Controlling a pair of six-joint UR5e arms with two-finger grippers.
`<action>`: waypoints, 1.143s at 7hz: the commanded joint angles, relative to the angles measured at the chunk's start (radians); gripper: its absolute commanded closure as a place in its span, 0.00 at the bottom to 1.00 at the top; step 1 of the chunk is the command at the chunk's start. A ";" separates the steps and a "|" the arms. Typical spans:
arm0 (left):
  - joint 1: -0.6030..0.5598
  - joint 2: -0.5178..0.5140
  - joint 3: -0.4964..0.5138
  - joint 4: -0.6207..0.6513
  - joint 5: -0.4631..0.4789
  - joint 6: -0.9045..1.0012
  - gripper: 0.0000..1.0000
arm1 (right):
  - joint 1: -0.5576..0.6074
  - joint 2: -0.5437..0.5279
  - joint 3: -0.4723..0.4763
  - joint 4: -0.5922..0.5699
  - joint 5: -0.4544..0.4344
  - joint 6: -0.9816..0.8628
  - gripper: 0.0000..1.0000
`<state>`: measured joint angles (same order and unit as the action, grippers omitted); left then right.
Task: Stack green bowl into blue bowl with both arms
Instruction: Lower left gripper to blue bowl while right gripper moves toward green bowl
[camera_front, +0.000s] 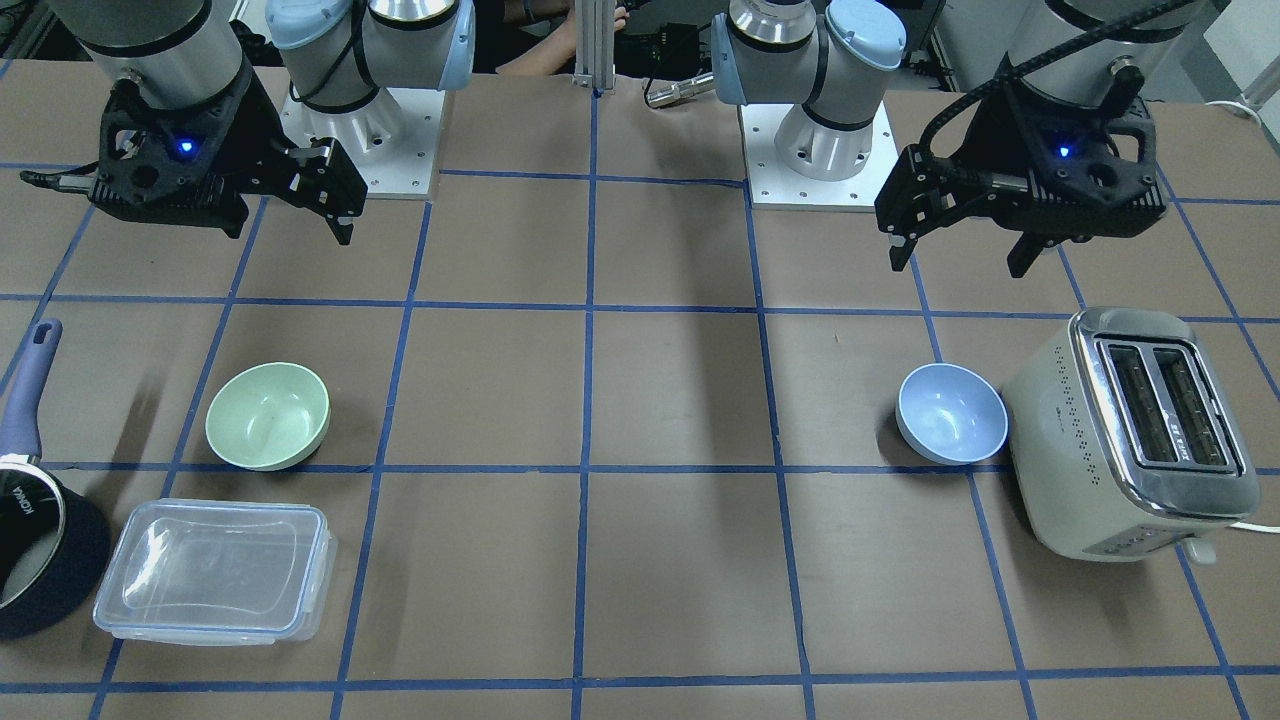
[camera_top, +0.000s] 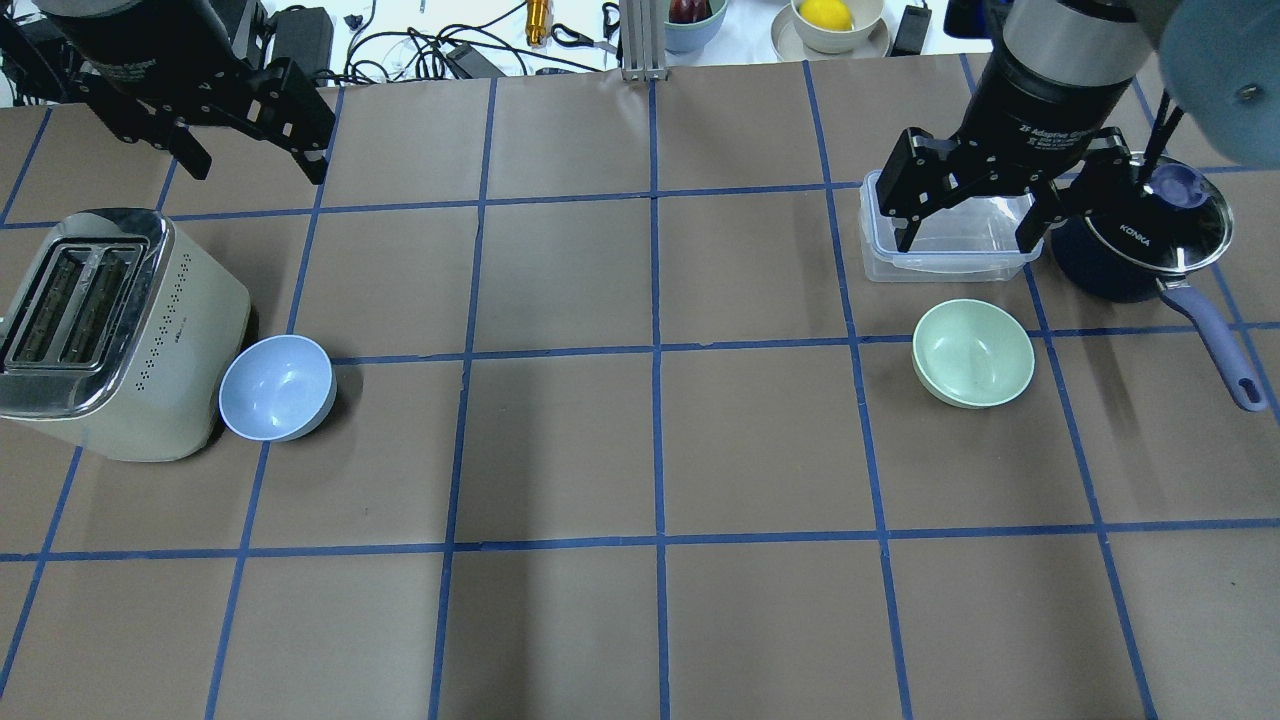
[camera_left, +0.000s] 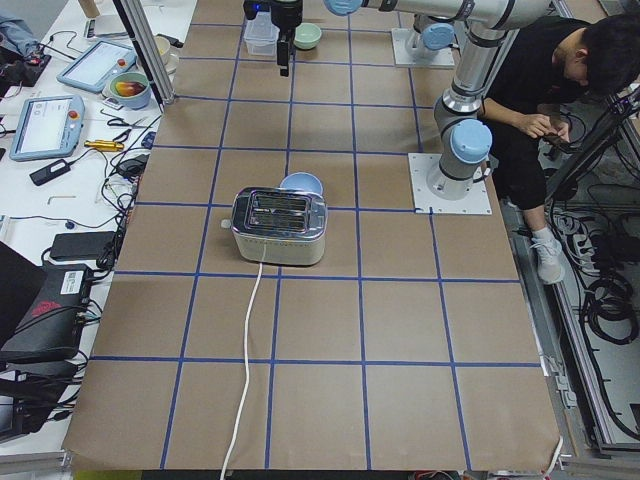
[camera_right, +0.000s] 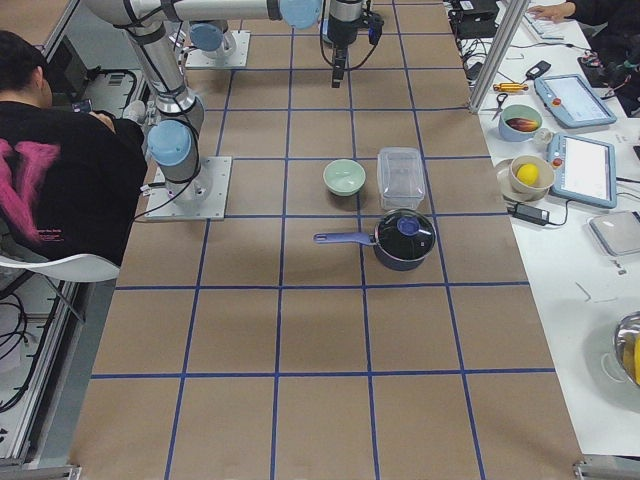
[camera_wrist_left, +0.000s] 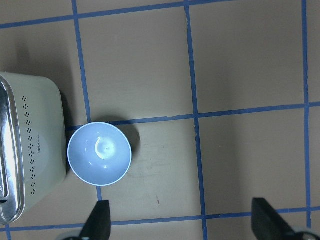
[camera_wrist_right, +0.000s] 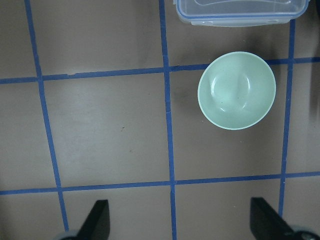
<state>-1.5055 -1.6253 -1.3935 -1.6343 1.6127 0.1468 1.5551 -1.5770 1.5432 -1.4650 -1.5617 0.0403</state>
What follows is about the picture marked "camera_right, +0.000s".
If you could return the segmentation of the hand of seated person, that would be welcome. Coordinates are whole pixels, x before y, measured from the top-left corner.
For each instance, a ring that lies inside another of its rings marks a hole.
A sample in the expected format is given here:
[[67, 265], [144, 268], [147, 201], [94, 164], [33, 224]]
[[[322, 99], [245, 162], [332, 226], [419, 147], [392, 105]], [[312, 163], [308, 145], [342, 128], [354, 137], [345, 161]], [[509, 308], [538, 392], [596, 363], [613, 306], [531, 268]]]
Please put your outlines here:
[[559, 23], [566, 18], [571, 17], [575, 13], [575, 5], [571, 2], [564, 2], [557, 5], [532, 6], [527, 10], [527, 13], [532, 15], [535, 19], [552, 21]]

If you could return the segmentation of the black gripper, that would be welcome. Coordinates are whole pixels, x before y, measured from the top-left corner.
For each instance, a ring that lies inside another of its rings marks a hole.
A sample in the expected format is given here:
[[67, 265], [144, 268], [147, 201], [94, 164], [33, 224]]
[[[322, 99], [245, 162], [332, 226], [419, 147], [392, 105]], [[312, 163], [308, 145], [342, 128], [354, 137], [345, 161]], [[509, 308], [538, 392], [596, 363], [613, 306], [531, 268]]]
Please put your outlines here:
[[331, 87], [339, 88], [347, 66], [347, 49], [357, 37], [361, 18], [358, 0], [330, 0], [327, 36], [334, 45], [332, 50]]

